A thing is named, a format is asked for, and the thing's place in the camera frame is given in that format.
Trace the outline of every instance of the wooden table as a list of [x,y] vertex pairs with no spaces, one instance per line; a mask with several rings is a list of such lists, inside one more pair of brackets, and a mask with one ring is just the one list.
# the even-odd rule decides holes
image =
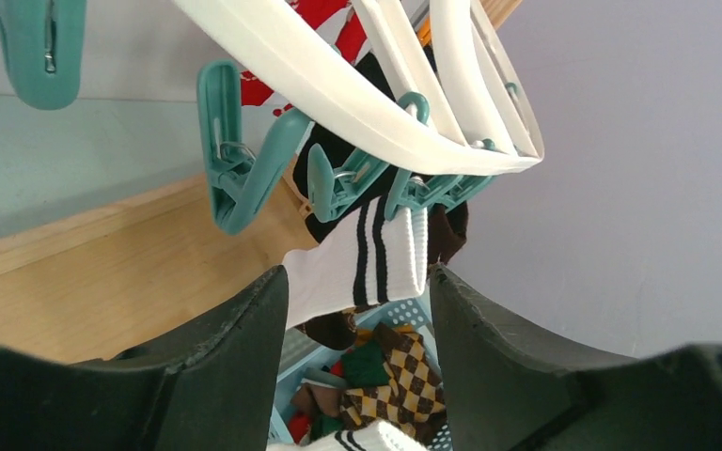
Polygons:
[[[501,24],[519,0],[484,0]],[[229,299],[315,242],[280,184],[237,237],[202,177],[0,240],[0,344],[62,362],[116,353]]]

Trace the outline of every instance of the green cloth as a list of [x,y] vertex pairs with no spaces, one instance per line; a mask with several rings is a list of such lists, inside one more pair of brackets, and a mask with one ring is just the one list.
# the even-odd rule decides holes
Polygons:
[[342,429],[344,429],[344,423],[342,423],[341,420],[321,414],[314,420],[314,424],[311,425],[311,433],[308,437],[314,442]]
[[375,340],[341,356],[344,380],[352,388],[388,385],[388,373],[384,369],[384,352]]

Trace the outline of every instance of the laundry basket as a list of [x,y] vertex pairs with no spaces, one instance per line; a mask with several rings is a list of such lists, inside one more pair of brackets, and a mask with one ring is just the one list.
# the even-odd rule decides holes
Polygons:
[[[428,364],[436,373],[441,375],[438,358],[436,357],[431,318],[420,300],[409,299],[387,303],[375,310],[357,315],[355,322],[359,329],[370,330],[381,322],[391,327],[411,324],[424,337]],[[277,385],[275,387],[275,402],[270,419],[268,443],[294,443],[287,429],[287,422],[295,414],[295,409],[291,406],[290,401],[300,387],[300,381],[303,379],[306,369],[330,366],[338,361],[343,353],[344,351],[341,350],[331,350],[320,346],[299,332],[287,332],[282,352],[282,367],[278,371]],[[291,357],[293,354],[298,355],[298,357],[293,359]],[[444,425],[436,434],[428,449],[434,451],[452,450],[452,439],[448,425]]]

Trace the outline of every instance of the white sock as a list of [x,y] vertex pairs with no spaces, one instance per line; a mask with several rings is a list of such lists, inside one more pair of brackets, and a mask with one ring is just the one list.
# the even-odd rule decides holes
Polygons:
[[267,451],[427,451],[404,432],[386,423],[376,421],[355,432],[342,430],[308,446],[294,444],[270,444]]
[[289,251],[287,329],[348,307],[421,296],[428,270],[428,213],[384,218],[376,197],[342,219],[314,249]]

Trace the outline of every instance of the black stripe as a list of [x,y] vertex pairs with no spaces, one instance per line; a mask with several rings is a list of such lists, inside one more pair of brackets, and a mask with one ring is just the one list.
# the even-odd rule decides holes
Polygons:
[[341,432],[342,431],[338,430],[337,433],[334,434],[334,439],[336,439],[338,444],[342,445],[347,451],[355,451],[354,449],[350,448],[350,446],[341,438]]
[[355,280],[353,280],[353,303],[355,305],[369,305],[367,301],[367,247],[366,228],[369,204],[361,207],[358,214],[358,224],[355,226],[355,238],[358,240],[358,256],[355,261]]
[[365,451],[364,447],[355,441],[355,439],[353,438],[353,432],[351,430],[347,431],[347,441],[352,443],[353,446],[355,446],[356,448],[358,448],[358,451]]
[[378,303],[387,303],[388,300],[388,268],[385,261],[384,237],[381,233],[385,222],[385,200],[378,199],[378,209],[375,219],[372,220],[372,240],[375,241],[375,278],[378,282]]

